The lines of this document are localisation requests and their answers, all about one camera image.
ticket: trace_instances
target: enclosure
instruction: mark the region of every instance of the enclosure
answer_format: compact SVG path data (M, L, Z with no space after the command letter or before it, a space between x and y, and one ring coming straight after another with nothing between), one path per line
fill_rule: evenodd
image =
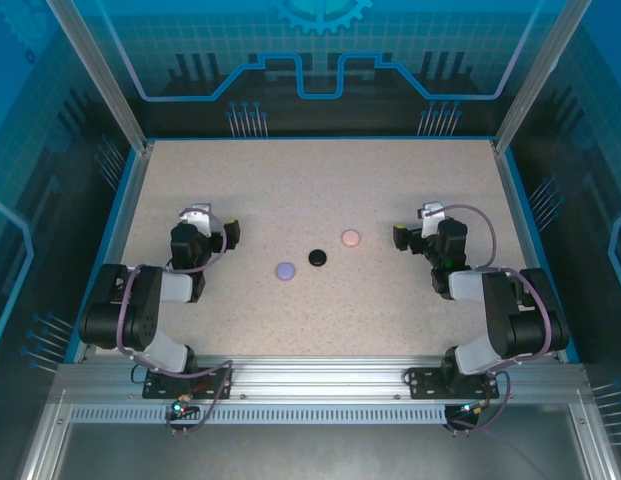
M468 438L468 398L404 382L486 332L393 245L433 201L484 211L570 330ZM234 364L172 438L79 325L102 265L167 268L201 204L241 241L159 324ZM174 475L621 479L620 0L0 0L0 478Z

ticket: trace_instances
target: blue edge trim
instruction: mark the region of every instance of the blue edge trim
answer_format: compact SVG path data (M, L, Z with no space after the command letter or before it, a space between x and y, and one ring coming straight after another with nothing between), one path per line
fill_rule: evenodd
M389 140L393 140L393 139L414 139L417 137L346 137L346 138L366 138L366 139L371 139L371 138L384 138L384 139L389 139ZM446 140L452 140L452 138L450 137L443 137ZM280 140L290 140L291 138L281 138L279 137ZM476 137L454 137L455 140L457 139L493 139L493 137L488 137L488 136L476 136ZM202 138L191 138L191 139L187 139L187 140L227 140L227 139L202 139ZM97 273L99 272L99 268L101 268L101 265L103 264L103 262L105 261L105 256L106 256L106 252L108 251L108 246L110 245L110 240L112 237L112 234L114 232L114 226L116 224L117 221L117 216L119 215L119 210L121 208L121 203L123 201L123 196L125 193L125 190L128 186L128 182L130 180L130 174L132 172L132 167L134 164L134 159L135 159L135 152L132 151L130 153L130 156L128 157L128 161L126 162L126 168L123 172L123 176L121 178L121 183L119 184L119 189L117 191L117 195L115 196L114 199L114 203L112 205L112 210L110 211L110 216L108 217L108 223L106 224L106 229L103 233L103 238L101 240L101 245L99 246L99 251L97 252L97 257L95 259L95 263L94 263L94 267L92 269L92 273L90 274L90 279L88 281L88 285L86 287L86 293L83 297L83 301L81 302L81 309L79 311L79 317L81 316L81 313L83 312L83 309L85 307L85 304L88 300L88 294L89 292L92 290L92 286L94 285L94 282L96 280L97 277ZM514 187L516 189L516 193L517 196L519 197L519 200L521 202L521 207L523 210L523 215L524 215L524 219L526 221L526 224L528 226L528 229L530 231L530 236L532 237L532 246L537 254L537 258L539 259L539 265L541 266L541 268L543 268L546 272L548 272L548 276L550 277L550 283L552 284L552 288L555 291L555 294L557 295L557 298L559 298L559 293L557 291L557 286L554 282L554 278L552 277L552 273L550 273L550 264L548 263L548 259L546 257L545 251L543 249L543 245L541 244L541 237L539 236L539 231L537 230L537 227L534 223L534 218L532 216L532 210L530 209L530 204L528 203L528 199L526 197L525 194L525 190L523 188L523 182L521 181L521 176L519 175L519 170L517 169L515 160L514 160L514 156L512 155L512 152L510 151L510 148L508 148L508 150L506 151L506 160L508 162L508 168L510 169L510 172L512 173L512 178L514 181ZM74 328L74 331L72 332L72 338L70 339L70 344L68 345L68 351L66 352L66 356L65 356L65 363L72 363L74 361L74 356L76 355L77 349L79 348L79 331L78 331L78 318L77 317L77 322ZM577 350L574 346L574 343L572 341L572 338L570 338L570 343L568 344L568 347L566 348L566 355L568 357L568 361L570 363L578 363L579 362L579 356L577 355Z

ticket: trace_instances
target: gear logo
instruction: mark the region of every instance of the gear logo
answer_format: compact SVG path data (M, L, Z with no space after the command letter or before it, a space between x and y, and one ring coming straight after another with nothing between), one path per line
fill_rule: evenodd
M372 7L372 0L276 0L280 20L303 33L326 30L337 33L340 27L350 28L353 19L363 18L363 9Z
M34 49L49 27L44 0L0 0L0 14L26 48Z

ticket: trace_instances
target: speckled tabletop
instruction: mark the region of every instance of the speckled tabletop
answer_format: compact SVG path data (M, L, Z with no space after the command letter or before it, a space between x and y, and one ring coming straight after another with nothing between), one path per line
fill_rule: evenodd
M196 304L162 304L160 325L199 354L427 355L485 332L483 306L442 300L423 257L394 248L392 225L423 203L468 203L492 219L496 265L524 266L488 141L159 141L123 261L165 265L177 214L211 203L241 223L241 243L206 273ZM490 255L472 212L470 265ZM341 244L356 229L362 241ZM308 253L325 250L313 267ZM275 276L280 262L296 276Z

